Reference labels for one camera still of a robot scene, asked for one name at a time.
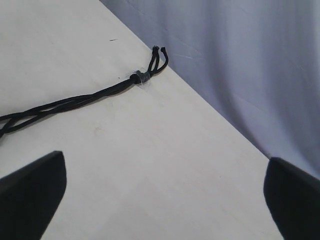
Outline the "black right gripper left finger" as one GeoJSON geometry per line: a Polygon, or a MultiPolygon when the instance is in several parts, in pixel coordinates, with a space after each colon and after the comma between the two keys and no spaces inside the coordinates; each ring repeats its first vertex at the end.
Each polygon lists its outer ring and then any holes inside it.
{"type": "Polygon", "coordinates": [[[0,238],[39,240],[67,186],[65,158],[53,151],[0,179],[0,238]]]}

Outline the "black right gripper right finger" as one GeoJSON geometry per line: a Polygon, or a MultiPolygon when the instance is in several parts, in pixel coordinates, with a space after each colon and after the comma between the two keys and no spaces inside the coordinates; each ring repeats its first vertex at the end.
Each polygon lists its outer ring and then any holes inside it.
{"type": "Polygon", "coordinates": [[[320,180],[280,157],[270,158],[263,194],[285,240],[320,238],[320,180]]]}

